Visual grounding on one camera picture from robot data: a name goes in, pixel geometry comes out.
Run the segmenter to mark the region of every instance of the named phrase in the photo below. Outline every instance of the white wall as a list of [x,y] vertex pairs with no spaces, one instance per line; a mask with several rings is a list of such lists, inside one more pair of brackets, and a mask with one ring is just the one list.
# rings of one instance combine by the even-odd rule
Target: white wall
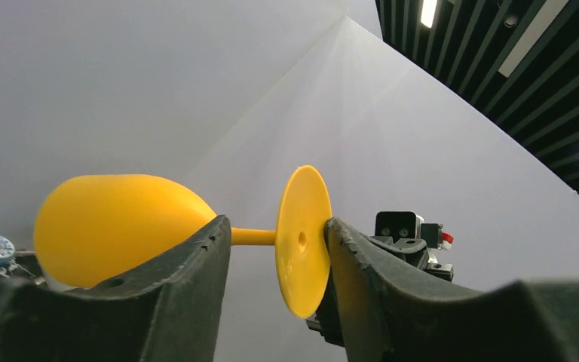
[[[371,28],[364,4],[0,1],[0,233],[29,243],[55,185],[121,172],[271,228],[314,164],[362,231],[380,210],[445,224],[456,283],[579,276],[579,197],[345,17]],[[286,310],[271,248],[236,247],[230,268],[216,360],[345,360]]]
[[378,38],[383,39],[375,0],[348,0],[347,15],[358,25],[369,30]]

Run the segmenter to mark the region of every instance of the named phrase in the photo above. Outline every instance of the ceiling light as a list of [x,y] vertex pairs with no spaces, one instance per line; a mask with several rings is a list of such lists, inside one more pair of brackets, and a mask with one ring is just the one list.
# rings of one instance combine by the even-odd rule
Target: ceiling light
[[[509,77],[513,70],[520,64],[522,58],[527,55],[530,49],[534,46],[536,41],[543,35],[549,25],[558,16],[560,11],[567,5],[569,0],[549,0],[546,1],[542,8],[538,11],[532,22],[529,24],[525,32],[521,35],[516,45],[514,45],[511,52],[507,55],[507,59],[501,64],[498,70],[505,77]],[[513,27],[516,25],[518,19],[510,22],[509,17],[505,20],[506,27]]]
[[428,28],[433,25],[433,17],[436,15],[436,3],[438,0],[423,0],[423,10],[421,11],[421,23]]

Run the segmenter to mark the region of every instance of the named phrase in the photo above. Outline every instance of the black slatted ceiling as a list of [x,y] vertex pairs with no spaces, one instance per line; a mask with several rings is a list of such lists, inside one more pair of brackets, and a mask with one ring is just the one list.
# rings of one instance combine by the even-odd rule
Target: black slatted ceiling
[[[377,0],[383,39],[486,115],[579,193],[579,0],[569,0],[509,78],[498,69],[545,0]],[[505,26],[509,16],[518,19]]]

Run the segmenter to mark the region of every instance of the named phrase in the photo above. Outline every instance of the fluorescent light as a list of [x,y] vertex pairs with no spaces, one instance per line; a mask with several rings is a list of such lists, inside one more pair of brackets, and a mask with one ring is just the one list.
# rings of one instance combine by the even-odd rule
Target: fluorescent light
[[520,64],[522,58],[527,55],[536,41],[543,35],[549,25],[556,19],[558,13],[567,5],[569,0],[546,0],[538,14],[527,27],[527,30],[520,36],[516,45],[507,55],[507,59],[501,64],[498,71],[509,78],[513,70]]
[[433,17],[436,15],[436,3],[438,0],[423,0],[423,11],[421,11],[421,23],[428,28],[433,25]]

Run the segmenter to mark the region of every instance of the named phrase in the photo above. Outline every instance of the ceiling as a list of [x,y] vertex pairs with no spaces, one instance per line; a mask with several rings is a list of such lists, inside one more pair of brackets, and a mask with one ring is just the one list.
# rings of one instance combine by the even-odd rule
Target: ceiling
[[384,41],[579,194],[579,0],[423,3],[376,0]]

